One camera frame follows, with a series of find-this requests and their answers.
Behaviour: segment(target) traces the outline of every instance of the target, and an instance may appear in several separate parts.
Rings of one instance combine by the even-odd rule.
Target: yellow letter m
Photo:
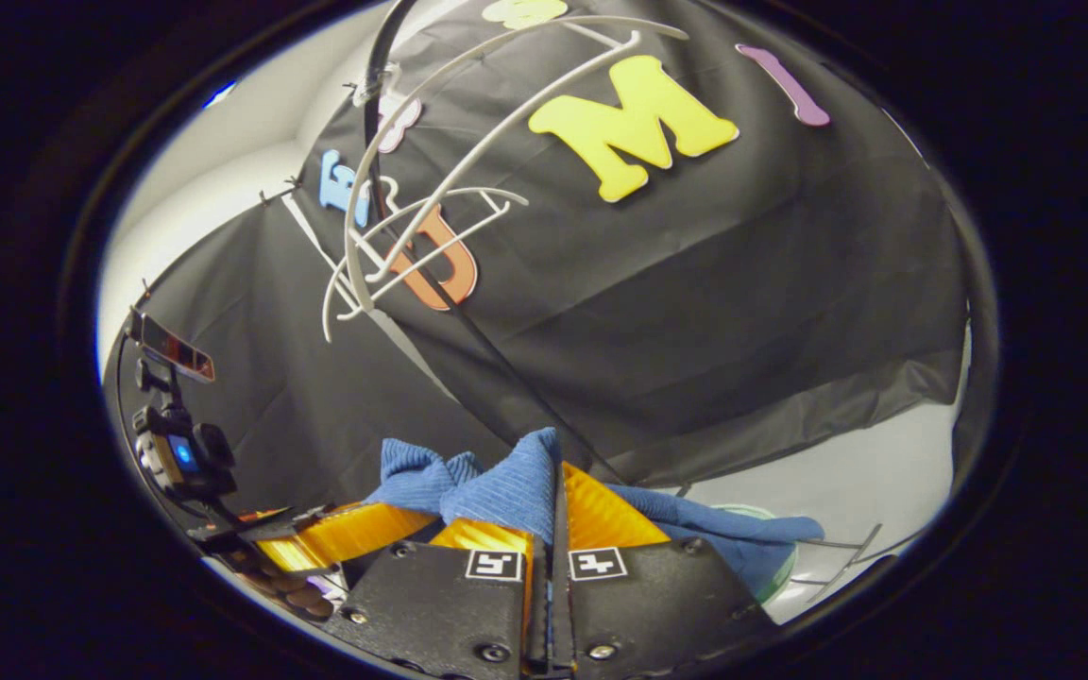
[[[655,57],[640,54],[610,67],[620,109],[578,97],[549,99],[527,121],[532,133],[552,133],[569,144],[598,175],[598,195],[614,203],[648,182],[644,168],[623,162],[613,147],[668,169],[673,164],[662,123],[675,134],[683,156],[701,156],[738,138],[738,125],[708,111],[662,70]]]

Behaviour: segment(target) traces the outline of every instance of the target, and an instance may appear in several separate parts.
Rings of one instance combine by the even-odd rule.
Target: blue towel
[[[794,541],[825,539],[825,530],[807,517],[758,519],[701,506],[659,491],[616,483],[607,486],[648,517],[666,536],[675,540],[698,536],[712,543],[754,594],[767,589],[795,549]]]
[[[515,444],[490,472],[454,490],[441,500],[444,521],[458,517],[519,529],[553,543],[553,470],[560,447],[556,430],[545,426]]]
[[[445,492],[479,474],[481,463],[471,452],[444,461],[431,448],[385,440],[381,447],[381,485],[363,503],[442,514],[440,500]]]

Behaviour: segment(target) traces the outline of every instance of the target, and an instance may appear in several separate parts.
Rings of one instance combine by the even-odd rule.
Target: black fabric backdrop
[[[519,373],[627,481],[652,486],[750,468],[919,401],[950,404],[966,322],[957,225],[940,180],[885,112],[815,53],[747,18],[701,3],[571,5],[570,14],[647,17],[690,34],[646,35],[643,53],[741,134],[697,159],[675,153],[665,171],[647,166],[648,185],[616,205],[602,201],[569,147],[527,122],[493,144],[459,186],[515,190],[531,205],[467,239],[479,280],[461,308]],[[462,5],[394,51],[397,94],[500,34],[479,12]],[[738,42],[780,58],[832,124],[800,124]],[[459,70],[382,156],[398,205],[426,197],[506,113],[599,51],[553,27]],[[618,104],[605,70],[567,94]],[[336,150],[354,169],[362,146],[362,114],[348,100],[293,190],[335,260],[344,212],[320,206],[321,156]],[[457,232],[489,210],[479,197],[444,206]],[[433,246],[416,244],[419,255]],[[429,269],[449,274],[444,258]],[[376,306],[459,404],[371,319],[332,321],[327,345],[326,279],[324,260],[274,201],[194,246],[144,305],[217,362],[218,382],[189,384],[187,404],[237,448],[239,511],[367,495],[384,436],[445,456],[471,448],[492,465],[522,434],[554,424],[453,313],[428,309],[404,285]],[[135,356],[125,348],[129,374]],[[111,391],[112,375],[104,384]],[[141,399],[125,379],[125,417]],[[579,443],[561,443],[585,468]]]

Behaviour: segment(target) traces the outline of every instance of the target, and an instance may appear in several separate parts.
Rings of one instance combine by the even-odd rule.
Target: screw
[[[595,662],[603,662],[616,655],[616,647],[610,645],[595,645],[591,647],[591,651],[588,651],[586,655],[595,659]]]
[[[504,663],[510,658],[510,650],[502,645],[486,645],[478,650],[478,655],[489,663]]]

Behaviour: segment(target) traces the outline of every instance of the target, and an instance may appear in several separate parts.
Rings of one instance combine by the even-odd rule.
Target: blue cloth
[[[795,549],[794,541],[825,539],[825,530],[807,517],[758,519],[701,506],[660,491],[616,483],[607,486],[657,524],[666,536],[675,540],[698,536],[712,543],[754,594],[767,589]]]
[[[481,472],[481,463],[471,452],[444,461],[431,448],[385,440],[381,447],[381,485],[363,503],[442,514],[440,500],[445,492],[471,482]]]
[[[444,521],[450,524],[458,517],[489,521],[535,534],[552,545],[553,470],[558,454],[553,426],[523,436],[490,472],[444,492]]]

